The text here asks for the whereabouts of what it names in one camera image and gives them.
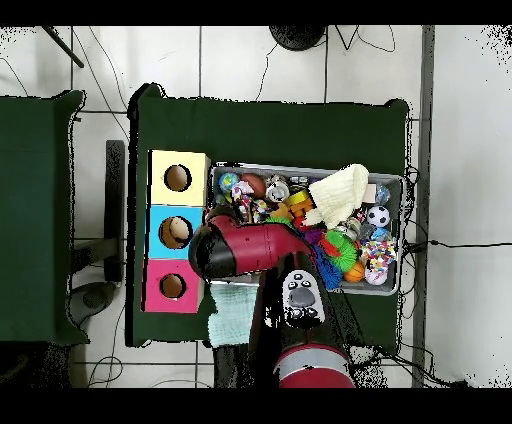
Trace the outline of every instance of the soccer ball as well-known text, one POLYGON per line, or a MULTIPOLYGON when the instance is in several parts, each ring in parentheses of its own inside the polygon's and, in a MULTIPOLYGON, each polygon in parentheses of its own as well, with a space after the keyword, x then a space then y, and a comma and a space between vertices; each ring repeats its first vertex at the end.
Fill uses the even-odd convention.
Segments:
POLYGON ((374 206, 368 211, 366 219, 376 227, 385 227, 389 223, 389 211, 384 206, 374 206))

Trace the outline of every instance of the gray plastic bin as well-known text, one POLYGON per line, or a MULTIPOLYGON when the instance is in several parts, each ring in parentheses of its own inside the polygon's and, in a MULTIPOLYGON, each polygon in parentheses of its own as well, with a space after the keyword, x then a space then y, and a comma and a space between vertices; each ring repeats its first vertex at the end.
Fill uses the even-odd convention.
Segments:
MULTIPOLYGON (((210 190, 208 190, 208 206, 213 206, 215 196, 219 194, 220 188, 217 182, 219 177, 224 172, 234 172, 237 174, 242 173, 253 173, 262 176, 263 178, 269 177, 273 174, 279 174, 284 177, 292 176, 308 176, 312 178, 325 178, 331 175, 335 171, 325 169, 312 169, 312 168, 290 168, 284 166, 270 166, 270 165, 254 165, 254 164, 230 164, 227 162, 217 162, 213 164, 210 169, 210 190)), ((348 283, 343 281, 341 287, 345 293, 353 294, 365 294, 365 295, 378 295, 378 296, 390 296, 398 290, 400 286, 400 267, 402 250, 403 250, 403 235, 404 235, 404 213, 405 213, 405 201, 406 201, 406 190, 405 181, 399 175, 389 174, 372 174, 368 176, 368 182, 371 184, 384 184, 390 191, 390 200, 386 203, 385 207, 389 210, 391 220, 386 226, 391 234, 397 240, 397 258, 388 270, 388 279, 380 286, 373 286, 367 283, 364 279, 359 283, 348 283)), ((239 276, 236 278, 229 279, 230 282, 235 283, 238 281, 241 284, 257 284, 258 278, 256 276, 239 276)), ((215 281, 213 283, 219 284, 222 281, 215 281)), ((334 292, 341 292, 341 289, 335 289, 334 292)))

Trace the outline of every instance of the yellow box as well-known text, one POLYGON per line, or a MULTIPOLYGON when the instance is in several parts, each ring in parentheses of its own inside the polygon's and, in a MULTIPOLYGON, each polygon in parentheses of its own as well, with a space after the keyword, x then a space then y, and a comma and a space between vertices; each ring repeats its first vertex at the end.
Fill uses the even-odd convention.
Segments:
POLYGON ((151 204, 204 206, 209 168, 210 159, 204 153, 152 150, 148 170, 151 172, 151 204), (188 185, 178 184, 185 179, 188 185))

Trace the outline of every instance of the green tablecloth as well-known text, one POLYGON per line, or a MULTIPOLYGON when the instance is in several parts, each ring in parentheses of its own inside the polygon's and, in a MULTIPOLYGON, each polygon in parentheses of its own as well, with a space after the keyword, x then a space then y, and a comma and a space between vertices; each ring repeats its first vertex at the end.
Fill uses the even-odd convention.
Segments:
POLYGON ((0 341, 87 341, 66 314, 68 144, 82 99, 0 97, 0 341))
MULTIPOLYGON (((322 169, 361 163, 370 172, 403 175, 407 114, 403 100, 370 106, 168 99, 162 98, 158 85, 142 86, 129 107, 128 260, 134 260, 134 267, 127 270, 128 284, 133 283, 128 287, 127 343, 138 346, 148 339, 205 340, 208 316, 215 311, 208 292, 197 314, 140 310, 149 149, 203 152, 212 162, 322 169)), ((395 351, 397 294, 346 298, 332 294, 331 298, 347 339, 395 351)))

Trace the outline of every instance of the white knitted hat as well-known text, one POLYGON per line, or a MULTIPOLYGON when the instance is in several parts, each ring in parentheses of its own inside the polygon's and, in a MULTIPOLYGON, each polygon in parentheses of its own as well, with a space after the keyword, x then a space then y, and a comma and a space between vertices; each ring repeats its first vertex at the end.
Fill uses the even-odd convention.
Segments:
POLYGON ((304 225, 315 225, 321 221, 333 229, 346 221, 354 209, 361 207, 368 185, 368 170, 352 164, 309 186, 316 209, 306 212, 304 225))

